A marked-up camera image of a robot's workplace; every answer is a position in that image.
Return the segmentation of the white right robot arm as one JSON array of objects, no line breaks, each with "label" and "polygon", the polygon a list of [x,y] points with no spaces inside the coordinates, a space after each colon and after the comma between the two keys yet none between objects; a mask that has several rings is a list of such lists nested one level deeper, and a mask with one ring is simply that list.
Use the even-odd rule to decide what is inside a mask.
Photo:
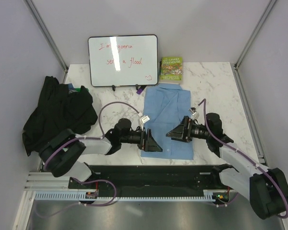
[{"label": "white right robot arm", "polygon": [[288,183],[279,168],[269,168],[238,149],[222,128],[219,114],[208,113],[200,125],[188,116],[166,134],[172,140],[191,142],[204,139],[211,152],[226,161],[212,170],[214,188],[228,186],[245,197],[261,219],[285,213],[288,217]]}]

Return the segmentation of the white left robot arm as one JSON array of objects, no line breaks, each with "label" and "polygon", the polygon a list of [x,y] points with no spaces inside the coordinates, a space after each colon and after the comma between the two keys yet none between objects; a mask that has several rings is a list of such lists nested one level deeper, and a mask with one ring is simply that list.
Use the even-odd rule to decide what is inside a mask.
[{"label": "white left robot arm", "polygon": [[78,159],[82,155],[108,156],[121,149],[122,144],[135,144],[145,152],[162,152],[163,149],[152,137],[151,129],[137,127],[127,118],[121,118],[103,137],[87,137],[66,129],[49,141],[40,151],[39,157],[44,169],[55,178],[68,176],[75,178],[84,188],[92,188],[96,177],[89,166]]}]

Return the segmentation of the light blue long sleeve shirt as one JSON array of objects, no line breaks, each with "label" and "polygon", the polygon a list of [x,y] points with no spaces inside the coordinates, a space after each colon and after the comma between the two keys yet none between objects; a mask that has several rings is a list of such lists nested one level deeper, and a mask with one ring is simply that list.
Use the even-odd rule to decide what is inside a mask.
[{"label": "light blue long sleeve shirt", "polygon": [[162,152],[141,152],[142,157],[192,160],[193,145],[174,141],[166,134],[173,130],[188,115],[191,107],[191,92],[184,90],[180,85],[159,84],[146,90],[144,99],[144,114],[150,120],[145,128],[151,129],[152,137],[163,149]]}]

